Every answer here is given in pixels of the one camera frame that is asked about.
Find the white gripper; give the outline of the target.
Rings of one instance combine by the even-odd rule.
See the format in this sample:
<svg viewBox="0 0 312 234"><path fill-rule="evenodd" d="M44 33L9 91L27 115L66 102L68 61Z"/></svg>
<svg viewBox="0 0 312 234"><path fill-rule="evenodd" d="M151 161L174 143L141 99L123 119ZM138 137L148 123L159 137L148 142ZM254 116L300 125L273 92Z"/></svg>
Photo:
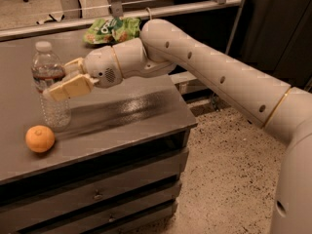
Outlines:
<svg viewBox="0 0 312 234"><path fill-rule="evenodd" d="M85 58L76 58L63 67L66 76L43 92L49 101L64 101L89 94L94 86L109 88L123 81L112 47L91 51Z"/></svg>

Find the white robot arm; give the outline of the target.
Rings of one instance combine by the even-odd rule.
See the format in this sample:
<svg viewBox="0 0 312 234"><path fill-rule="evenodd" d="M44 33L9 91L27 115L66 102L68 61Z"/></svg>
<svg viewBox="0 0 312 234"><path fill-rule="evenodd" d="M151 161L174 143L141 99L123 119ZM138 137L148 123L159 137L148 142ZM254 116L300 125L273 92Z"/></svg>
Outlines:
<svg viewBox="0 0 312 234"><path fill-rule="evenodd" d="M151 19L137 38L68 62L64 78L43 95L63 101L176 66L286 145L270 234L312 234L312 94L196 41L164 19Z"/></svg>

